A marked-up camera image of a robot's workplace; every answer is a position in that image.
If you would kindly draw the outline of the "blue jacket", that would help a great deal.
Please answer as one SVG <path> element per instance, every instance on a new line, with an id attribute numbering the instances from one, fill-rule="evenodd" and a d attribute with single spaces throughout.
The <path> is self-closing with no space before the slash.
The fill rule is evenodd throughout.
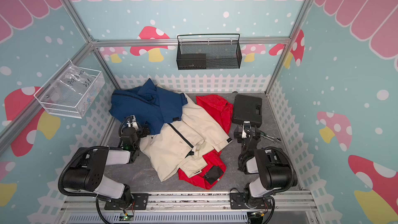
<path id="1" fill-rule="evenodd" d="M 150 134 L 157 135 L 164 124 L 181 121 L 182 107 L 188 103 L 183 93 L 168 91 L 148 79 L 142 86 L 115 90 L 110 114 L 123 122 L 134 115 L 140 125 L 147 125 Z"/>

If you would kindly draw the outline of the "beige jacket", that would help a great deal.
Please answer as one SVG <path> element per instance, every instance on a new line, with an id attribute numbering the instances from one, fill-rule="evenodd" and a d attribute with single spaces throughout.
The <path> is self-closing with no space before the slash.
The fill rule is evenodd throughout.
<path id="1" fill-rule="evenodd" d="M 140 150 L 151 162 L 160 181 L 181 169 L 191 178 L 204 171 L 204 155 L 222 151 L 232 139 L 201 106 L 189 97 L 182 107 L 182 120 L 166 123 L 159 134 L 140 142 Z"/>

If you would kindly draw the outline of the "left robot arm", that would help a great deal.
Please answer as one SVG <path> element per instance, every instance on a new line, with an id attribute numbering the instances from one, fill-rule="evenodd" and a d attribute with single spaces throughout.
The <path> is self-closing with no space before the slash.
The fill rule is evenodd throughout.
<path id="1" fill-rule="evenodd" d="M 66 196 L 95 197 L 111 206 L 126 209 L 135 203 L 127 184 L 104 175 L 108 166 L 132 164 L 140 153 L 142 138 L 150 134 L 147 126 L 128 124 L 119 130 L 119 146 L 79 148 L 60 174 L 58 190 Z"/>

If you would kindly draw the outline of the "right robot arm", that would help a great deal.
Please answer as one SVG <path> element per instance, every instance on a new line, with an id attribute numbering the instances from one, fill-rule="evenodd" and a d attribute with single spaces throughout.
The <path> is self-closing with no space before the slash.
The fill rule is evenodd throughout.
<path id="1" fill-rule="evenodd" d="M 231 202 L 243 208 L 270 206 L 266 198 L 282 193 L 298 184 L 297 174 L 289 156 L 278 147 L 259 148 L 262 138 L 274 143 L 281 139 L 270 136 L 258 128 L 237 127 L 234 138 L 241 144 L 238 170 L 246 175 L 257 174 L 258 178 L 248 183 L 242 193 L 231 193 Z"/>

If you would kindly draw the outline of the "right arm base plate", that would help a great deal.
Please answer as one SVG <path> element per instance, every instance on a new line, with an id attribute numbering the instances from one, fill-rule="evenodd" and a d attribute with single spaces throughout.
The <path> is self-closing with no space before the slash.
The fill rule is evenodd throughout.
<path id="1" fill-rule="evenodd" d="M 271 209 L 271 200 L 265 198 L 254 198 L 243 192 L 231 192 L 230 208 L 231 209 Z"/>

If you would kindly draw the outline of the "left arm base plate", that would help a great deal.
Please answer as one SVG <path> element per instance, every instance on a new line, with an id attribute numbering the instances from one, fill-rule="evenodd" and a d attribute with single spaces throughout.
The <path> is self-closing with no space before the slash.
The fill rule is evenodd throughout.
<path id="1" fill-rule="evenodd" d="M 112 199 L 105 203 L 104 209 L 110 210 L 145 210 L 148 204 L 149 194 L 134 193 L 123 195 L 121 199 Z"/>

